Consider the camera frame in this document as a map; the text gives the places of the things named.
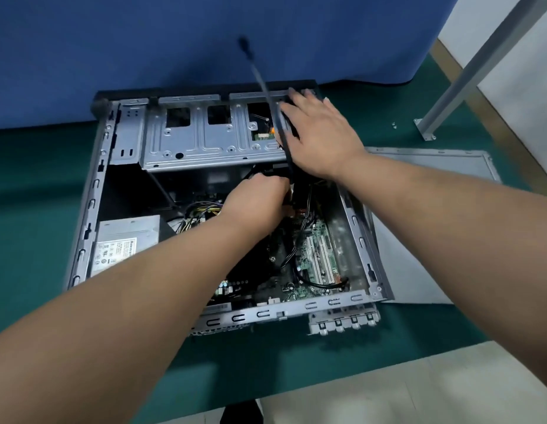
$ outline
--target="hand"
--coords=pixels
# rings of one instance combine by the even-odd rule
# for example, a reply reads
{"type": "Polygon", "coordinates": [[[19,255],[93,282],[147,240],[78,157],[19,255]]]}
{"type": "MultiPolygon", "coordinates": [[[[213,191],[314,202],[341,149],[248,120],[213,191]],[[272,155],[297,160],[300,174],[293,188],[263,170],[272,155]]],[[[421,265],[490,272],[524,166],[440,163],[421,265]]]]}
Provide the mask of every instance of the hand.
{"type": "Polygon", "coordinates": [[[308,89],[305,96],[290,89],[289,97],[295,106],[281,103],[280,107],[300,137],[286,132],[293,161],[309,174],[338,180],[344,164],[367,153],[358,134],[328,98],[320,101],[308,89]]]}
{"type": "Polygon", "coordinates": [[[285,215],[288,208],[282,206],[289,191],[289,179],[256,174],[242,182],[230,192],[220,217],[237,223],[261,240],[271,233],[285,215]]]}

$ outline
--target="metal pole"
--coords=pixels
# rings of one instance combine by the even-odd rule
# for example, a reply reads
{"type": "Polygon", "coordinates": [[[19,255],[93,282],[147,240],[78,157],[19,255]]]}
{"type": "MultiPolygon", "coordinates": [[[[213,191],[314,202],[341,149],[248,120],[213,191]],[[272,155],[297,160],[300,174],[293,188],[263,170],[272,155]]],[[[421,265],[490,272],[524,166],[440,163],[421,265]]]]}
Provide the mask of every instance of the metal pole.
{"type": "Polygon", "coordinates": [[[434,131],[466,96],[503,59],[547,11],[547,0],[520,0],[472,60],[462,70],[423,119],[415,119],[425,141],[435,140],[434,131]]]}

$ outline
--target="white wall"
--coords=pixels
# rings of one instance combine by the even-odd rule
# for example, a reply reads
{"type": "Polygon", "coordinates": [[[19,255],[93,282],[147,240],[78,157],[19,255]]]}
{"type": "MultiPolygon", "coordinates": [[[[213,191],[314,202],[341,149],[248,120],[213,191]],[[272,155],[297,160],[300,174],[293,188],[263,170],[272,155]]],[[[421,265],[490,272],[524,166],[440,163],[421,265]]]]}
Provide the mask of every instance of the white wall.
{"type": "MultiPolygon", "coordinates": [[[[518,0],[458,0],[439,39],[464,67],[518,0]]],[[[547,172],[547,12],[479,85],[547,172]]]]}

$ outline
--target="person's left arm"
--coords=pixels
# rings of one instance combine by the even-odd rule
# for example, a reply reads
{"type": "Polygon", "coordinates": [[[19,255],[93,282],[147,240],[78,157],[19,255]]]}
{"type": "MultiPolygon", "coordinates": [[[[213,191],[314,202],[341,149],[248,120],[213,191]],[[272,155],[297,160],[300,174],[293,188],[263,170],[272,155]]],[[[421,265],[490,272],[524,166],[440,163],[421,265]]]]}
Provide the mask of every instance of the person's left arm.
{"type": "Polygon", "coordinates": [[[212,293],[282,218],[287,178],[244,180],[221,213],[0,333],[0,422],[125,422],[212,293]]]}

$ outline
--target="white label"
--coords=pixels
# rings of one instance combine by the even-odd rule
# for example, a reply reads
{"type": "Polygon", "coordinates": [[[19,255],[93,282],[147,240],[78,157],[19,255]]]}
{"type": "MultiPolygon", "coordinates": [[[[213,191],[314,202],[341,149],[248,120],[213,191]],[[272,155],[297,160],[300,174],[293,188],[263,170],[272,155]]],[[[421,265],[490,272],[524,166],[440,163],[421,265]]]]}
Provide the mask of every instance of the white label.
{"type": "Polygon", "coordinates": [[[134,256],[136,253],[136,238],[125,240],[97,242],[93,266],[91,272],[104,271],[105,269],[134,256]]]}
{"type": "Polygon", "coordinates": [[[232,311],[232,305],[230,305],[230,303],[228,303],[228,304],[209,305],[209,306],[204,307],[203,312],[201,313],[201,315],[224,313],[224,312],[227,312],[227,311],[232,311]]]}

